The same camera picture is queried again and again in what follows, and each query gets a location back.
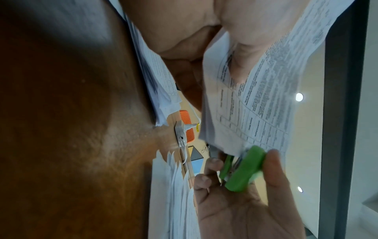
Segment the orange plastic object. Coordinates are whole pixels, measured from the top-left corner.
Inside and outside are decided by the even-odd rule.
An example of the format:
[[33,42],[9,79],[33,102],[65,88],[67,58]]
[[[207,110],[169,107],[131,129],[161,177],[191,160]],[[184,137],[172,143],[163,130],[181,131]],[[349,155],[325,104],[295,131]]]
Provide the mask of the orange plastic object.
[[[191,124],[192,123],[192,121],[190,120],[189,112],[187,110],[180,110],[180,116],[181,116],[181,120],[182,120],[182,122],[184,122],[184,124]],[[186,138],[187,138],[188,143],[190,143],[194,140],[193,129],[189,129],[189,130],[186,131]]]

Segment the person's right hand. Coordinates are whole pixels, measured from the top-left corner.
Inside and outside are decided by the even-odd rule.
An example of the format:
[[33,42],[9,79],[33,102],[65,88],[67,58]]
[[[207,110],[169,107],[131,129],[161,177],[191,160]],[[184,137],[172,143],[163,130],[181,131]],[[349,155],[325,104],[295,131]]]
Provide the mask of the person's right hand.
[[222,167],[221,160],[208,159],[204,174],[195,177],[194,190],[202,239],[306,237],[278,151],[269,151],[263,163],[268,206],[261,202],[254,185],[241,193],[221,186],[216,172]]
[[295,25],[309,0],[120,0],[184,96],[202,106],[202,58],[223,26],[238,43],[230,73],[245,82],[265,51]]

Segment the stack of paper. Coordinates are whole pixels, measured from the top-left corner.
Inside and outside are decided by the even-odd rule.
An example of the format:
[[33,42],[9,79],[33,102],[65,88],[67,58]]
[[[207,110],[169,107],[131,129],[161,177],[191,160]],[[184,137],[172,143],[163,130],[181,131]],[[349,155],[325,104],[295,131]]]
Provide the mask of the stack of paper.
[[152,182],[148,221],[149,239],[200,239],[194,191],[184,179],[181,166],[168,153],[167,162],[156,152],[152,162]]
[[156,126],[167,124],[167,117],[181,109],[181,98],[178,95],[174,79],[161,57],[150,50],[139,30],[127,18],[118,0],[109,0],[118,14],[127,21],[131,37],[152,107],[156,115]]
[[221,30],[204,55],[205,94],[200,138],[239,156],[252,145],[282,153],[290,140],[295,95],[309,56],[353,0],[312,0],[290,33],[271,46],[245,84],[231,79],[236,44]]

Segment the wooden desk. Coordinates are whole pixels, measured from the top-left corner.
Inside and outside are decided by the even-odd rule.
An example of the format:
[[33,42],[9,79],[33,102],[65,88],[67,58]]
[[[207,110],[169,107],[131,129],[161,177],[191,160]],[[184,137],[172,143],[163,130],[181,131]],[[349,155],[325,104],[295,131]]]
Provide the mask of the wooden desk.
[[125,26],[101,0],[0,3],[0,237],[146,238],[154,127]]

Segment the ceiling light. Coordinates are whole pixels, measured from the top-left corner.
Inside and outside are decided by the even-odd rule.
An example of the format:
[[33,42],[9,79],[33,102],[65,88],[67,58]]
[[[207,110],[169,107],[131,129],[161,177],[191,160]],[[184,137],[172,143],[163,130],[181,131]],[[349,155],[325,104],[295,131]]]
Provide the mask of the ceiling light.
[[302,101],[303,100],[303,95],[301,93],[298,93],[296,96],[295,96],[295,100],[296,101]]

